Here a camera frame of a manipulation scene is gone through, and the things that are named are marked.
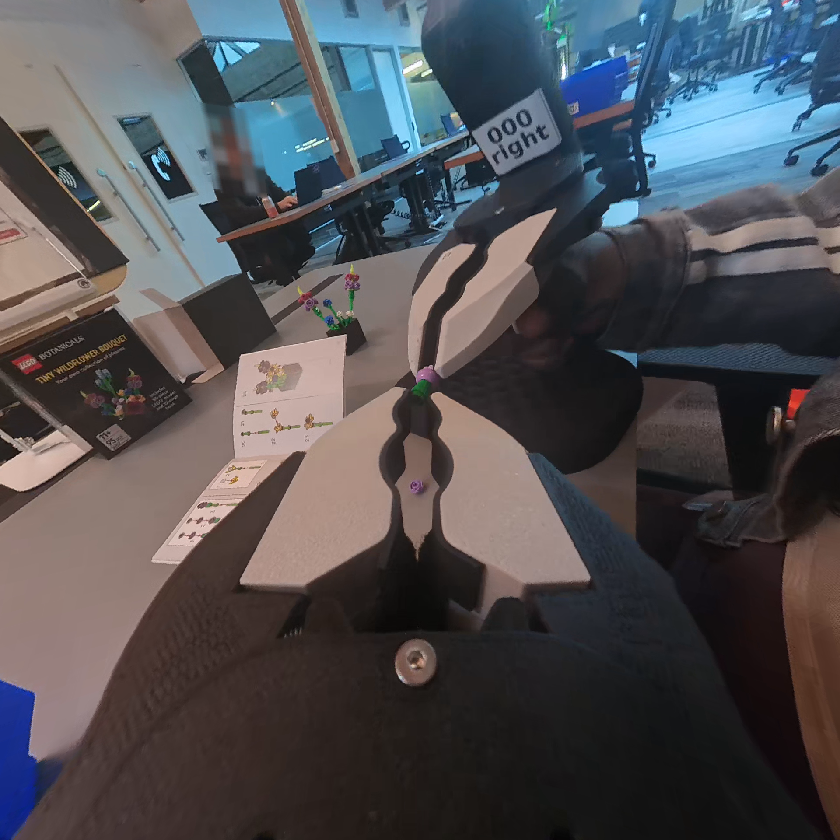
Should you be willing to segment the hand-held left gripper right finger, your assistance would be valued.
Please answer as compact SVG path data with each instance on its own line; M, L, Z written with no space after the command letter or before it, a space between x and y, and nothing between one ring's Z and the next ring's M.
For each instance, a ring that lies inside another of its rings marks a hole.
M527 450L435 394L434 564L449 600L485 617L501 598L584 590L592 578Z

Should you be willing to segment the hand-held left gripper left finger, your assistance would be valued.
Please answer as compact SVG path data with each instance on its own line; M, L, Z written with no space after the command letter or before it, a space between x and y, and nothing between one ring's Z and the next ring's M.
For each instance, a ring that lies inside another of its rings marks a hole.
M244 588L314 594L330 575L352 585L375 575L375 552L402 527L387 458L403 445L406 397L392 388L310 446L241 574ZM373 571L362 571L366 553Z

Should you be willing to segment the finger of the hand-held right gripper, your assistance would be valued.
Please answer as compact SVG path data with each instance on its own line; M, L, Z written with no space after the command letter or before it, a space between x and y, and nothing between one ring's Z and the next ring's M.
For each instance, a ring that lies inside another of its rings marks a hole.
M528 259L556 209L531 215L496 237L486 262L441 319L434 369L449 377L484 353L536 301L539 283Z
M476 305L471 281L487 262L485 245L443 241L416 278L407 322L407 359L416 374L453 375L480 352L490 316Z

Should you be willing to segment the person's right forearm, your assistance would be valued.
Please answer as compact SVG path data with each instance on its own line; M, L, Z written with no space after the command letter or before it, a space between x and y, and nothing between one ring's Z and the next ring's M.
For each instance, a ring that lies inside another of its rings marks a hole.
M839 355L839 173L640 217L606 233L626 268L608 350L767 344Z

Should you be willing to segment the person's right hand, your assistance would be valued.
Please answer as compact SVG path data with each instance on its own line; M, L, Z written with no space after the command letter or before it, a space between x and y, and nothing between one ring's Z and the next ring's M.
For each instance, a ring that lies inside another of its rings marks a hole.
M600 336L623 294L627 266L615 238L596 232L563 252L536 301L514 322L522 362L560 365L580 341Z

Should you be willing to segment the toy flower instruction booklet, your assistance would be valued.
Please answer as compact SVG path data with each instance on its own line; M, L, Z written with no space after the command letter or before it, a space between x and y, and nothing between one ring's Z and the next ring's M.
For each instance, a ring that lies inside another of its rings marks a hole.
M177 565L289 456L344 418L344 336L246 353L232 414L233 457L178 521L152 562Z

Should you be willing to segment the long wooden office table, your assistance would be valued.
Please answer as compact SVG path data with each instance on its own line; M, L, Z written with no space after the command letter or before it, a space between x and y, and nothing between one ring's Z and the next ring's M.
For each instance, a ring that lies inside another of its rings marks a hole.
M442 227L438 222L443 218L444 210L455 210L458 207L447 165L466 149L469 137L467 129L462 129L452 136L424 146L417 152L403 154L354 176L321 195L318 200L297 206L276 217L269 217L221 234L217 237L217 242L231 245L275 228L303 223L308 221L310 216L324 212L330 222L339 220L343 228L359 241L362 254L378 256L385 252L387 240L378 233L378 227L372 224L369 207L374 201L382 198L385 190L396 189L401 184L406 184L406 201L411 222L408 233L416 236L440 233ZM425 176L430 162L443 168L444 191L440 205L436 202L435 192L432 192L430 199L425 200L421 191L421 186L426 182Z

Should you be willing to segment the black dimpled cushion pad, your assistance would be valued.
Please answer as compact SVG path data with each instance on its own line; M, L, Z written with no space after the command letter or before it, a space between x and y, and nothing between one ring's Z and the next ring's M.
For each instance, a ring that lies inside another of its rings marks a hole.
M612 454L644 394L631 363L592 344L574 346L549 370L517 355L484 353L440 390L565 475L596 467Z

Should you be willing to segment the black office chair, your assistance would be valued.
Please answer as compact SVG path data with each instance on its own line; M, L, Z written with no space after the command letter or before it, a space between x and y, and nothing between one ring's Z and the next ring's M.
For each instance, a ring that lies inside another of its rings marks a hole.
M802 125L815 111L830 104L839 103L839 20L837 19L828 29L827 35L816 51L815 60L812 66L812 78L810 83L810 105L800 113L793 125L792 131L800 130ZM820 178L828 172L829 165L826 160L839 150L839 128L816 136L806 142L791 147L786 153L783 166L791 167L796 165L800 159L799 152L805 148L828 140L835 140L827 151L823 152L815 161L810 170L814 178Z
M670 37L676 1L643 2L647 14L647 38L637 74L633 115L628 131L631 153L616 165L612 190L622 200L649 194L648 164L643 147L643 131L653 118L655 79L665 43Z

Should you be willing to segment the dark laptop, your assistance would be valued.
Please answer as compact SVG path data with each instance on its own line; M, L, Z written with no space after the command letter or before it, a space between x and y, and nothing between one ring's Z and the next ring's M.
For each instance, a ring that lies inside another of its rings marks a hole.
M294 181L297 205L303 207L318 201L325 191L343 184L345 176L335 157L331 155L295 171Z

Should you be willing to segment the wooden pillar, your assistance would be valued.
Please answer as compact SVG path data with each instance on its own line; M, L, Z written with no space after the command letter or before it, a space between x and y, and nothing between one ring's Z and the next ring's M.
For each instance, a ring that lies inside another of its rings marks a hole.
M279 4L332 154L345 179L354 178L361 173L360 165L307 6L303 1L280 1Z

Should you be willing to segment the black open cardboard box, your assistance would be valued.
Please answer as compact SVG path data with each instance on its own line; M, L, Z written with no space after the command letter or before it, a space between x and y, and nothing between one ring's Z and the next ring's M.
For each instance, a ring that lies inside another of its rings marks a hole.
M227 276L179 301L142 290L157 310L133 326L181 383L208 382L277 335L276 324L245 275Z

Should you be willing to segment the black toy flower box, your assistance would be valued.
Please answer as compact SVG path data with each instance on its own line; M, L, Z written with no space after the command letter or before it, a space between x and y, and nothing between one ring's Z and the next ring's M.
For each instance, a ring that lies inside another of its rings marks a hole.
M105 459L191 402L116 308L8 351L2 372Z

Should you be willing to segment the grey denim jacket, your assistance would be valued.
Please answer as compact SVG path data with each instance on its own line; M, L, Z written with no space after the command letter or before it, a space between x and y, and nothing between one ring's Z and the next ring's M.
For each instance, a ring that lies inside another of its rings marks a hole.
M769 491L720 501L696 525L698 540L723 549L782 543L839 514L839 373L836 366L804 398L782 437Z

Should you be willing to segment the white board black frame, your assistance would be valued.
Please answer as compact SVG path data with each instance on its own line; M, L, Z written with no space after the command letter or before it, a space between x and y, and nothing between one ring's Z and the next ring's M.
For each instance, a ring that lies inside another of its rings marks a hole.
M67 185L2 120L2 333L106 298L125 281L128 264Z

